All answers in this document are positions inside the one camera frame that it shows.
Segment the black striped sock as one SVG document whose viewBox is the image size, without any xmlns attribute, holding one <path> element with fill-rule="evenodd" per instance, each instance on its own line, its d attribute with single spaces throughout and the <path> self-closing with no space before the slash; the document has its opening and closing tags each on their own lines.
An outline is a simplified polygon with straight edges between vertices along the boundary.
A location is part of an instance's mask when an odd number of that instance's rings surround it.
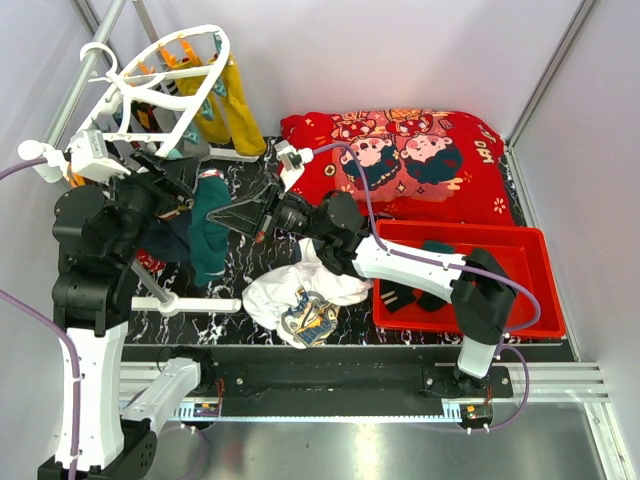
<svg viewBox="0 0 640 480">
<path fill-rule="evenodd" d="M 380 298 L 391 313 L 396 313 L 416 301 L 412 287 L 387 280 L 380 281 Z"/>
<path fill-rule="evenodd" d="M 433 294 L 423 292 L 416 300 L 416 305 L 427 313 L 435 313 L 446 308 L 449 302 Z"/>
</svg>

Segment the teal sock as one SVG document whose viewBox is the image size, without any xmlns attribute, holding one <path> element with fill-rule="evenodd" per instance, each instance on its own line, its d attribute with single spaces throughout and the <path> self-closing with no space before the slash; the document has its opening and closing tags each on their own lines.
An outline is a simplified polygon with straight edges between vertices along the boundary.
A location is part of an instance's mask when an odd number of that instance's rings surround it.
<svg viewBox="0 0 640 480">
<path fill-rule="evenodd" d="M 442 243 L 442 242 L 431 241 L 431 240 L 425 241 L 421 249 L 424 251 L 443 254 L 443 255 L 456 254 L 456 248 L 454 246 L 446 243 Z"/>
<path fill-rule="evenodd" d="M 224 275 L 229 229 L 209 221 L 207 216 L 230 203 L 231 196 L 221 171 L 209 169 L 198 174 L 188 229 L 197 287 L 204 287 Z"/>
</svg>

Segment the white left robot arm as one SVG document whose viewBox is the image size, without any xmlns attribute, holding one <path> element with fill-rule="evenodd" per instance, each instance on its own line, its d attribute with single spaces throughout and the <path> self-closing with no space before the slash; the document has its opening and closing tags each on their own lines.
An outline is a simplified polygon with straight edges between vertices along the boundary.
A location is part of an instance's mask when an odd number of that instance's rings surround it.
<svg viewBox="0 0 640 480">
<path fill-rule="evenodd" d="M 133 264 L 151 223 L 193 195 L 199 161 L 138 150 L 145 172 L 76 187 L 54 206 L 59 244 L 52 289 L 55 332 L 65 351 L 63 418 L 55 454 L 40 479 L 141 479 L 157 439 L 187 393 L 208 394 L 216 372 L 178 357 L 127 408 L 120 369 L 138 277 Z"/>
</svg>

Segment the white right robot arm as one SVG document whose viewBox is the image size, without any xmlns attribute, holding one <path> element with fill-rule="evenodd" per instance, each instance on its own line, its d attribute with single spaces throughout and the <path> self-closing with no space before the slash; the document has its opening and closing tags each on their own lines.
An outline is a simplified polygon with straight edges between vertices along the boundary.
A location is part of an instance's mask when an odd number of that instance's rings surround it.
<svg viewBox="0 0 640 480">
<path fill-rule="evenodd" d="M 463 335 L 455 387 L 470 397 L 488 387 L 489 369 L 517 297 L 515 283 L 490 252 L 443 253 L 383 240 L 350 194 L 332 191 L 313 206 L 285 191 L 277 178 L 209 211 L 206 218 L 254 239 L 280 229 L 317 240 L 321 263 L 336 275 L 401 284 L 451 305 Z"/>
</svg>

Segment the navy blue sock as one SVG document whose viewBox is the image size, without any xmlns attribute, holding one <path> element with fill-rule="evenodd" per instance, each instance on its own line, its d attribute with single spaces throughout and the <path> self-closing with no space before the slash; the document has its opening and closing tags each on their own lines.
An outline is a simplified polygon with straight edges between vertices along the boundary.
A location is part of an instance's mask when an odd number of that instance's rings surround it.
<svg viewBox="0 0 640 480">
<path fill-rule="evenodd" d="M 191 260 L 189 237 L 191 221 L 191 215 L 186 213 L 168 220 L 154 219 L 140 247 L 162 262 L 189 262 Z"/>
</svg>

